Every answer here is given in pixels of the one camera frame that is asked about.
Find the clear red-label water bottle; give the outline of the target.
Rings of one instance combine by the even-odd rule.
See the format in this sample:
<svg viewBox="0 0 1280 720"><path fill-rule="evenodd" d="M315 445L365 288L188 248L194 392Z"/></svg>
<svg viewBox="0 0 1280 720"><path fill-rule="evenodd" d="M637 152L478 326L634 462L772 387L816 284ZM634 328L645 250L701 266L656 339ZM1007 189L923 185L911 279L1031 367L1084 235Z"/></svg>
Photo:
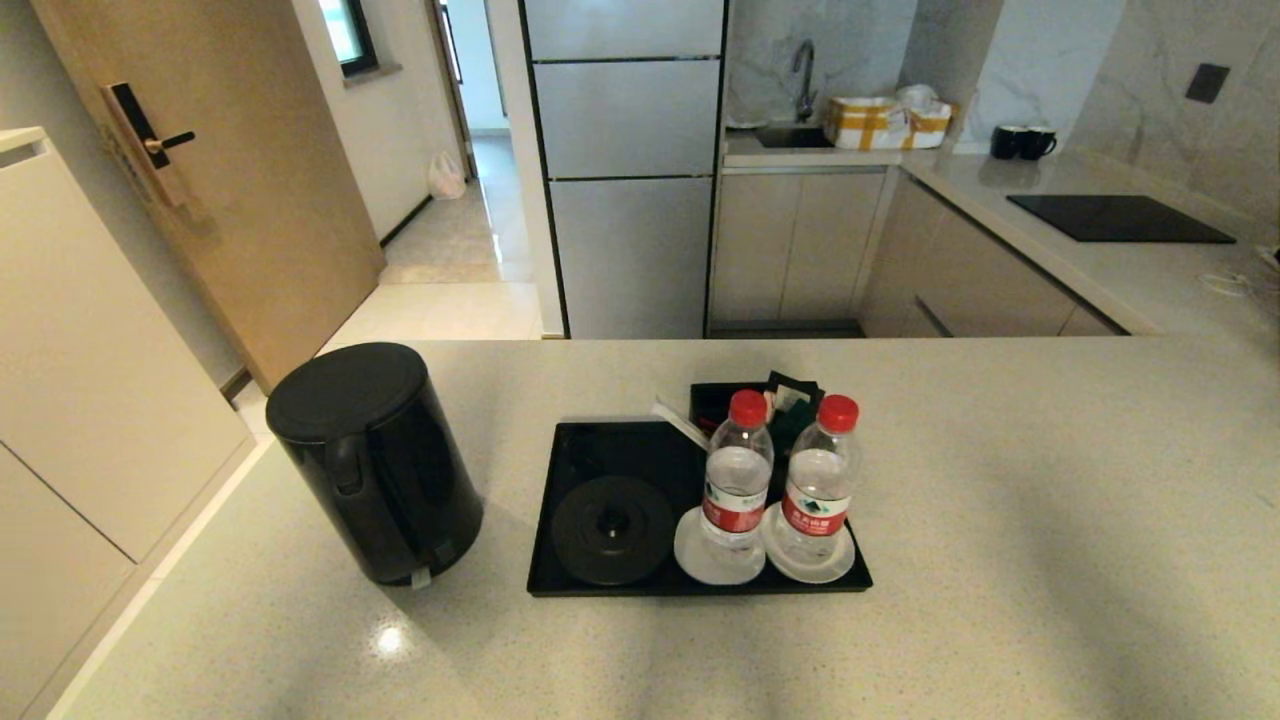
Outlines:
<svg viewBox="0 0 1280 720"><path fill-rule="evenodd" d="M762 553L758 530L774 466L769 413L760 391L739 389L710 438L700 528L713 557L723 562L750 568Z"/></svg>
<svg viewBox="0 0 1280 720"><path fill-rule="evenodd" d="M833 553L863 460L859 419L855 400L827 395L797 437L774 527L786 559L813 565Z"/></svg>

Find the black electric kettle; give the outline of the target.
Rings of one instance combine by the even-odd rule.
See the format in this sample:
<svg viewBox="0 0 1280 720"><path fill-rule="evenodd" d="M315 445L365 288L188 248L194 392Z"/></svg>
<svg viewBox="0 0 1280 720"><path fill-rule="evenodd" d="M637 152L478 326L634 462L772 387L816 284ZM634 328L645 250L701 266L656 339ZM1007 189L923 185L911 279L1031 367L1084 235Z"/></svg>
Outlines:
<svg viewBox="0 0 1280 720"><path fill-rule="evenodd" d="M483 497L416 350L320 354L274 387L265 419L369 580L424 588L477 539Z"/></svg>

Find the black box of sachets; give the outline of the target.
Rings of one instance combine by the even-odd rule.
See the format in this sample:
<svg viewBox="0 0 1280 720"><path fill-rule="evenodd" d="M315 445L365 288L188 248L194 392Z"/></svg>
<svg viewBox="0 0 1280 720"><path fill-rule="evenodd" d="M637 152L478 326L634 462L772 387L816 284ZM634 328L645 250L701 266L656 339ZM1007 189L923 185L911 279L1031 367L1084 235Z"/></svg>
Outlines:
<svg viewBox="0 0 1280 720"><path fill-rule="evenodd" d="M690 388L690 419L707 436L712 436L714 429L728 418L732 396L740 389L754 389L764 395L767 380L695 383ZM790 455L781 456L774 448L773 471L767 496L767 501L771 503L781 501L785 495Z"/></svg>

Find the dark green tea bag packets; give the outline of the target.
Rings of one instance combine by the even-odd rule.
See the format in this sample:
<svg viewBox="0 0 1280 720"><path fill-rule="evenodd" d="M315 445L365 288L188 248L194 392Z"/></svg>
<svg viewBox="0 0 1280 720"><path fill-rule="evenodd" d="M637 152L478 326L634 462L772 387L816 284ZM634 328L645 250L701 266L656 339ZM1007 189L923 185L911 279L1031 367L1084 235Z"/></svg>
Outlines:
<svg viewBox="0 0 1280 720"><path fill-rule="evenodd" d="M817 420L817 410L826 392L815 380L799 380L772 370L765 389L790 386L812 395L810 404L796 404L788 413L776 413L771 407L769 432L778 455L790 455L797 437Z"/></svg>

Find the black round kettle base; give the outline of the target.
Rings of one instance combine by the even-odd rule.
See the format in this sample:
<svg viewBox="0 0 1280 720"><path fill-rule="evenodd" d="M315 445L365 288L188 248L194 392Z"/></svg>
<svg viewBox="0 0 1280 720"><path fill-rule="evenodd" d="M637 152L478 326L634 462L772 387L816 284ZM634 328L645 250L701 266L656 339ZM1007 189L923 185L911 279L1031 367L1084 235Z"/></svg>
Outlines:
<svg viewBox="0 0 1280 720"><path fill-rule="evenodd" d="M559 564L590 585L644 582L669 557L673 538L671 502L634 477L598 477L576 487L550 519Z"/></svg>

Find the white wrapped stir stick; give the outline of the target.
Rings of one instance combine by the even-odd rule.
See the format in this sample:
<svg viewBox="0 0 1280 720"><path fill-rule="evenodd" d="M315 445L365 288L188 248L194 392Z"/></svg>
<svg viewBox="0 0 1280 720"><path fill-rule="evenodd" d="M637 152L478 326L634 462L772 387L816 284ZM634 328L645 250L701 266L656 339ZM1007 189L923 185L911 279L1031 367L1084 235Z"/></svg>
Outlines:
<svg viewBox="0 0 1280 720"><path fill-rule="evenodd" d="M685 416L681 416L675 409L663 402L662 398L654 398L650 413L672 425L699 448L704 451L709 450L709 437L695 423L690 421Z"/></svg>

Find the black rectangular serving tray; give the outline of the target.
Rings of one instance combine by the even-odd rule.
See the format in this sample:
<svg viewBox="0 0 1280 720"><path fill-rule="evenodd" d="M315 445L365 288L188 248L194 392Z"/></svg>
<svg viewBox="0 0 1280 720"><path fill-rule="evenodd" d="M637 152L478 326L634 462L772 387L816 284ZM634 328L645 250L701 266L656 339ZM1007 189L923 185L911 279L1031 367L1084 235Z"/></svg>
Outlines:
<svg viewBox="0 0 1280 720"><path fill-rule="evenodd" d="M671 502L676 529L686 511L701 505L705 460L704 450L663 421L558 424L527 575L527 592L538 598L698 597L856 593L874 585L860 553L849 574L824 585L792 582L771 565L753 582L742 585L705 585L680 568L673 546L669 557L653 575L630 585L590 585L563 569L552 547L550 519L570 491L605 475L645 480Z"/></svg>

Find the silver grey refrigerator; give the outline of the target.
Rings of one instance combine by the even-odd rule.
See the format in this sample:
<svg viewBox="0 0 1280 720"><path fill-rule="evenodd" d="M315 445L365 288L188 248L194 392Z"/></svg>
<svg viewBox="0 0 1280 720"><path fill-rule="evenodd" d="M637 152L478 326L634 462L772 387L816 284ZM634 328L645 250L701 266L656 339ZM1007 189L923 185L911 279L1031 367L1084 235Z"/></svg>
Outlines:
<svg viewBox="0 0 1280 720"><path fill-rule="evenodd" d="M695 340L730 0L517 0L564 333Z"/></svg>

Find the beige kitchen base cabinet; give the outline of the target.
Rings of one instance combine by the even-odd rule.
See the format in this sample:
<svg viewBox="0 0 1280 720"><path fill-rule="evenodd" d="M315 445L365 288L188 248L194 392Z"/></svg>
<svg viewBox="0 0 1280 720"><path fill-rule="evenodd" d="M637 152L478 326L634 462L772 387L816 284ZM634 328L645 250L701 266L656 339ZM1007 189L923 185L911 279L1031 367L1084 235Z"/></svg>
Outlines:
<svg viewBox="0 0 1280 720"><path fill-rule="evenodd" d="M1123 334L902 172L732 174L721 191L714 337Z"/></svg>

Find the white ceramic saucer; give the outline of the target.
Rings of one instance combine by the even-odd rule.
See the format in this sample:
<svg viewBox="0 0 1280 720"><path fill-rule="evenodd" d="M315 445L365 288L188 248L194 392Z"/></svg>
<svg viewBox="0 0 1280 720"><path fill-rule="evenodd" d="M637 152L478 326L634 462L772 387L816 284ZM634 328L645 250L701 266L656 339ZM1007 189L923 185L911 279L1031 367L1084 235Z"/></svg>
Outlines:
<svg viewBox="0 0 1280 720"><path fill-rule="evenodd" d="M806 565L785 557L780 534L774 530L778 519L780 503L768 506L762 516L759 537L769 562L783 577L803 584L824 585L840 580L852 570L858 560L858 548L849 527L844 527L836 536L835 551L829 557L822 559L818 564Z"/></svg>
<svg viewBox="0 0 1280 720"><path fill-rule="evenodd" d="M686 511L676 528L675 559L694 580L705 585L742 585L765 566L765 550L754 530L730 533L707 519L700 506Z"/></svg>

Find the white plastic bag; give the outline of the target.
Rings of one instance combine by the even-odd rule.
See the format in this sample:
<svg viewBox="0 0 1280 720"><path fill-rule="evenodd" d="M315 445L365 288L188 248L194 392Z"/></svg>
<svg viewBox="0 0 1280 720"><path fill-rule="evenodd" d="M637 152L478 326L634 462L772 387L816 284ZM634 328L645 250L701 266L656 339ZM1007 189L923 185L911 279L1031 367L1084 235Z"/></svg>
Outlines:
<svg viewBox="0 0 1280 720"><path fill-rule="evenodd" d="M461 165L440 151L429 163L428 186L434 199L457 200L467 192L467 178Z"/></svg>

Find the steel kitchen sink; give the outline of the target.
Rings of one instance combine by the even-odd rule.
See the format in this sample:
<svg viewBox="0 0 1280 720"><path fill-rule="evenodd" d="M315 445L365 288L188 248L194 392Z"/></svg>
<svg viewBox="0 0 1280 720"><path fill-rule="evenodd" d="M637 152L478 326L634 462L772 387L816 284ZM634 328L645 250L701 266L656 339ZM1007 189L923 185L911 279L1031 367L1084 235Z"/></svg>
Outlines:
<svg viewBox="0 0 1280 720"><path fill-rule="evenodd" d="M817 126L762 127L753 132L765 149L833 149L826 132Z"/></svg>

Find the taped cardboard box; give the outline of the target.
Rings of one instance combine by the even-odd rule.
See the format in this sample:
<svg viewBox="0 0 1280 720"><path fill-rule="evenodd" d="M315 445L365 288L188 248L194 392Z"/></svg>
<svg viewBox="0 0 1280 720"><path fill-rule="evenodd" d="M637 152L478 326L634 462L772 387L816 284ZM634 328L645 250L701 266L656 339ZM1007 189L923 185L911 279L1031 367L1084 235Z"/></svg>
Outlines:
<svg viewBox="0 0 1280 720"><path fill-rule="evenodd" d="M832 97L824 138L859 152L937 149L954 115L948 102L905 104L895 97Z"/></svg>

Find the chrome kitchen faucet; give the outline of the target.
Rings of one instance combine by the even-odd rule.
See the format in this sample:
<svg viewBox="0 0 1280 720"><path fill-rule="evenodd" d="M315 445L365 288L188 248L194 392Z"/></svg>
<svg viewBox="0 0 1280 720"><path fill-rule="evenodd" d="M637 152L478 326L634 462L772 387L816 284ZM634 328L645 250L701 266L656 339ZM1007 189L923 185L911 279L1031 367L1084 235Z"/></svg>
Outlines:
<svg viewBox="0 0 1280 720"><path fill-rule="evenodd" d="M795 100L795 118L800 126L805 126L815 113L817 90L813 85L815 59L815 44L812 38L803 40L792 59L792 73L800 77L799 94Z"/></svg>

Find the dark framed window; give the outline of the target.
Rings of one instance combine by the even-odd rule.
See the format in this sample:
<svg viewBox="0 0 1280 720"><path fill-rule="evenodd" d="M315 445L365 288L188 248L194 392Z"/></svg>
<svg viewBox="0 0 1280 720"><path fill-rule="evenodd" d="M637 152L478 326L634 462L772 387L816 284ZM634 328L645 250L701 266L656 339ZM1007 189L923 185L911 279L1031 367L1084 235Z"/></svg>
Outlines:
<svg viewBox="0 0 1280 720"><path fill-rule="evenodd" d="M379 68L362 0L316 1L344 78L355 78Z"/></svg>

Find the light wooden door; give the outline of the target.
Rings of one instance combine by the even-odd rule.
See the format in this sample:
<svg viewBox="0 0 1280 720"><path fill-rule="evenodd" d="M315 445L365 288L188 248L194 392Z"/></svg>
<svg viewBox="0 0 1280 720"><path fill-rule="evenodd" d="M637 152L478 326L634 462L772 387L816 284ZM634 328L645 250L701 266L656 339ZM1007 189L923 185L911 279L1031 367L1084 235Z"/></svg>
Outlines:
<svg viewBox="0 0 1280 720"><path fill-rule="evenodd" d="M31 0L79 100L265 393L375 290L385 256L292 0ZM128 82L191 200L164 205L100 88Z"/></svg>

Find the black induction cooktop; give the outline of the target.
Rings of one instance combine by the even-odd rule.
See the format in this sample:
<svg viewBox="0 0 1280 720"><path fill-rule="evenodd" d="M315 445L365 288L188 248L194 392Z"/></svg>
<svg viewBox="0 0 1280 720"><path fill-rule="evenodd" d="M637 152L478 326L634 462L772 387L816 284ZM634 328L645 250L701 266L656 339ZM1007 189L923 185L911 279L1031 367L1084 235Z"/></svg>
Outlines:
<svg viewBox="0 0 1280 720"><path fill-rule="evenodd" d="M1082 243L1236 243L1146 195L1021 193L1006 200Z"/></svg>

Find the white tall cabinet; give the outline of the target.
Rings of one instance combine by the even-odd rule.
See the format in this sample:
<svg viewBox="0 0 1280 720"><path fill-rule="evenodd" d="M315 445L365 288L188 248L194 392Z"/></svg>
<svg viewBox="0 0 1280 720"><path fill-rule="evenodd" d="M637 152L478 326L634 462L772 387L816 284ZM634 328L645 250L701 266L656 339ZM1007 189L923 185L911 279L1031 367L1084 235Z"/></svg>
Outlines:
<svg viewBox="0 0 1280 720"><path fill-rule="evenodd" d="M45 129L0 131L0 720L52 708L253 445Z"/></svg>

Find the dark wall switch plate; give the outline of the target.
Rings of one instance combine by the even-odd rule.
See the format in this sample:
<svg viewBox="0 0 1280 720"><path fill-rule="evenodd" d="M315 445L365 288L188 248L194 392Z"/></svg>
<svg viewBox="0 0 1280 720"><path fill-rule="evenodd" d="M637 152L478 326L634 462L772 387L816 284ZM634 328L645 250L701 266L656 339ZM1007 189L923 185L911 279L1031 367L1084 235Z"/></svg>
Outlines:
<svg viewBox="0 0 1280 720"><path fill-rule="evenodd" d="M1230 72L1230 67L1213 63L1201 63L1192 76L1190 83L1185 91L1185 97L1204 105L1215 104L1219 95L1222 92Z"/></svg>

